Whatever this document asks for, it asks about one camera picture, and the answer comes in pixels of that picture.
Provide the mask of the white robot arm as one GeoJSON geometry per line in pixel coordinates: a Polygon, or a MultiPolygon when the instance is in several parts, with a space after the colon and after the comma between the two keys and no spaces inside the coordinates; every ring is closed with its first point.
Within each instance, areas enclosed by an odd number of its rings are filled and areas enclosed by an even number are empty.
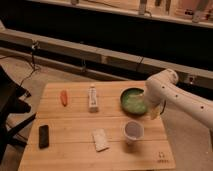
{"type": "Polygon", "coordinates": [[[176,86],[178,74],[172,69],[165,69],[150,76],[145,81],[143,98],[149,109],[163,100],[175,104],[195,120],[213,130],[213,101],[189,93],[176,86]]]}

